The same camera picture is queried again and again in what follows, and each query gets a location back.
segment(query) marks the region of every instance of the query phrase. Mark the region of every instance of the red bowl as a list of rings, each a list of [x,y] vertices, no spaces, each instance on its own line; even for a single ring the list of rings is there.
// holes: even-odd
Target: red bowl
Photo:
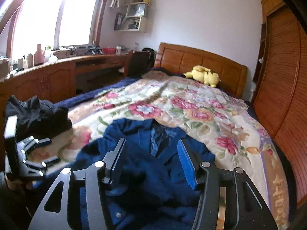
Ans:
[[[116,53],[116,48],[103,48],[102,49],[103,54],[115,54]]]

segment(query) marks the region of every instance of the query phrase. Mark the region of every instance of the chair backrest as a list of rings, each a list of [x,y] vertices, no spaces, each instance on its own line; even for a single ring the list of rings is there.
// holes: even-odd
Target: chair backrest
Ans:
[[[130,51],[125,64],[124,77],[140,76],[147,70],[149,52]]]

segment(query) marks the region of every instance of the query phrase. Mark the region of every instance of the cabinet door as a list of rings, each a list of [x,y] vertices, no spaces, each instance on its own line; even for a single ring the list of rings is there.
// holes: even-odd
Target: cabinet door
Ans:
[[[10,86],[7,85],[7,83],[0,83],[0,170],[3,170],[4,167],[4,138],[3,138],[3,112],[5,110],[5,106],[7,104],[7,99],[9,98],[10,94]]]
[[[47,99],[53,103],[76,96],[76,64],[58,63],[44,68]]]
[[[13,94],[20,101],[26,101],[37,95],[38,99],[46,99],[44,93],[44,76],[42,70],[32,70],[20,74],[11,80],[14,86]]]

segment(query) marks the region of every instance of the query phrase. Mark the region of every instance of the blue jacket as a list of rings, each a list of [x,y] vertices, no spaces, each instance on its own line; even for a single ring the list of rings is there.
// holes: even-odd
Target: blue jacket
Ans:
[[[204,161],[214,163],[215,156],[180,128],[161,126],[155,120],[115,120],[104,137],[86,145],[72,170],[89,167],[114,150],[120,138],[128,144],[128,155],[120,177],[121,186],[107,193],[111,217],[116,229],[190,230],[196,214],[199,192],[187,184],[177,154],[177,142],[185,138]],[[37,203],[60,171],[48,176],[35,190]],[[85,189],[80,191],[82,228],[88,229]]]

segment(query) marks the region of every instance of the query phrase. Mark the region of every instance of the yellow plush toy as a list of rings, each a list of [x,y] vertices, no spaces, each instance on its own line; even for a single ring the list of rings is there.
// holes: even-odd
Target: yellow plush toy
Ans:
[[[202,66],[195,66],[191,72],[184,73],[184,75],[186,78],[193,78],[211,87],[216,87],[220,81],[217,73],[212,73],[210,69]]]

